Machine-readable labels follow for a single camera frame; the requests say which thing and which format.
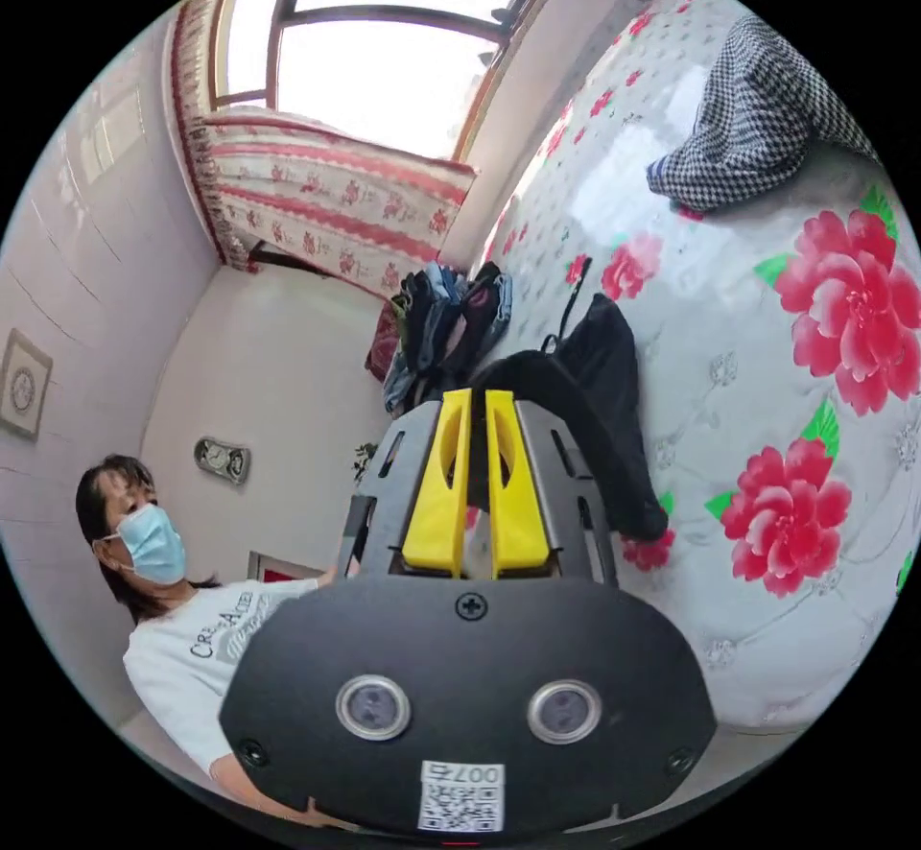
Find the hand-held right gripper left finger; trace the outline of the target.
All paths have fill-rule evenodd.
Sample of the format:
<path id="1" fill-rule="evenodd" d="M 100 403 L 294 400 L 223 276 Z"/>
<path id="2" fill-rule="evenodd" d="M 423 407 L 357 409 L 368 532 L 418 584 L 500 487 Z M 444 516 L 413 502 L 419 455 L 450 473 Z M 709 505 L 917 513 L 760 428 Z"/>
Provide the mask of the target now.
<path id="1" fill-rule="evenodd" d="M 472 438 L 472 390 L 442 396 L 401 555 L 414 572 L 462 573 Z"/>

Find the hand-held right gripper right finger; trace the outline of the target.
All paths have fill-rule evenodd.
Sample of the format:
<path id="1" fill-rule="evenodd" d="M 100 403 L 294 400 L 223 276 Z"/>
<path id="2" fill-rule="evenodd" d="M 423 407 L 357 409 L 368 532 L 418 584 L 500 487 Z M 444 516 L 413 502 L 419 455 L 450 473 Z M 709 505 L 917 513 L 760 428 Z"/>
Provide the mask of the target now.
<path id="1" fill-rule="evenodd" d="M 542 572 L 550 544 L 511 392 L 484 394 L 492 576 Z"/>

